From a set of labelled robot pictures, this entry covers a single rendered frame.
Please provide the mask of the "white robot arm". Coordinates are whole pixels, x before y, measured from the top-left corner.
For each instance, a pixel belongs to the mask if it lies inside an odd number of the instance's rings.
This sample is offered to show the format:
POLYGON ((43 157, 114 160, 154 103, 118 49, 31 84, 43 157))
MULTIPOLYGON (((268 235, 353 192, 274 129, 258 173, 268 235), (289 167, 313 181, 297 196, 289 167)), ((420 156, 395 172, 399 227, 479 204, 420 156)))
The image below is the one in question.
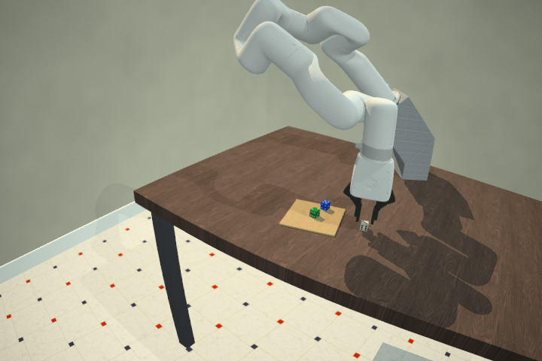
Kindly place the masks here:
POLYGON ((388 161, 400 94, 391 91, 370 60, 357 51, 369 39, 364 24, 336 8, 322 6, 304 15, 280 0, 256 0, 233 43, 244 69, 263 74, 273 63, 292 79, 309 107, 334 128, 347 130, 364 123, 363 140, 355 148, 368 159, 388 161), (321 72, 318 57, 297 39, 320 43, 360 92, 341 93, 321 72))

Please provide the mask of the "tan mat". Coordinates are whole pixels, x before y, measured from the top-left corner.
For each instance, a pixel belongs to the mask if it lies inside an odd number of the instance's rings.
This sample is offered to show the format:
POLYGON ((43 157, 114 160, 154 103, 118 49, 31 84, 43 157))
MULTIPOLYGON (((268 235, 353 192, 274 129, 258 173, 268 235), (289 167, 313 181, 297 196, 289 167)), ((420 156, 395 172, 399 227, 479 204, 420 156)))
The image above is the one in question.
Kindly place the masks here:
POLYGON ((279 225, 334 237, 345 209, 330 206, 327 211, 321 209, 320 216, 313 218, 309 216, 313 207, 320 209, 321 204, 297 199, 279 225))

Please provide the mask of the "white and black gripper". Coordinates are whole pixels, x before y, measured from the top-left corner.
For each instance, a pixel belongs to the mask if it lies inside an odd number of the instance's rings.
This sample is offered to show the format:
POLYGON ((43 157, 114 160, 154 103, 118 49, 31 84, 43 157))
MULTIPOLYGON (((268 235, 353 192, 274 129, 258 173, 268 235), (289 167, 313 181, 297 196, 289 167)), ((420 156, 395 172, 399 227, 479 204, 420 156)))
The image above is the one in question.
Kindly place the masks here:
POLYGON ((395 202, 391 189, 393 177, 394 160, 392 158, 388 161, 376 161, 358 153, 352 180, 343 191, 355 204, 356 222, 359 221, 362 199, 376 201, 371 219, 372 225, 374 220, 377 220, 380 209, 395 202))

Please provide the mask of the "green die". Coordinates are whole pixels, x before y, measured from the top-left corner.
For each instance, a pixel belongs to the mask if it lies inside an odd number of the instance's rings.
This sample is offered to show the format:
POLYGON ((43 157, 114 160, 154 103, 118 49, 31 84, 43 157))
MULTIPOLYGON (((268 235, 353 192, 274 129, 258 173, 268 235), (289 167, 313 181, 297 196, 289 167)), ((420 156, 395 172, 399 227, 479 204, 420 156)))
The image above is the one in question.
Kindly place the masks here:
POLYGON ((316 207, 310 209, 309 216, 313 217, 313 218, 319 217, 320 216, 320 209, 318 209, 316 207))

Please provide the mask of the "blue die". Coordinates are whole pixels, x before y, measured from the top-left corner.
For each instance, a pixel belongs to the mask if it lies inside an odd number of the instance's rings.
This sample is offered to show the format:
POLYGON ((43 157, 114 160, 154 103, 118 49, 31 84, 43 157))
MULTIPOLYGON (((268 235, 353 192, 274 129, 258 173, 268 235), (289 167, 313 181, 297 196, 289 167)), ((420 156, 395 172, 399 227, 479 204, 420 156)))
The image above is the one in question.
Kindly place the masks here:
POLYGON ((330 208, 330 202, 329 201, 324 200, 323 202, 321 202, 320 209, 327 211, 329 208, 330 208))

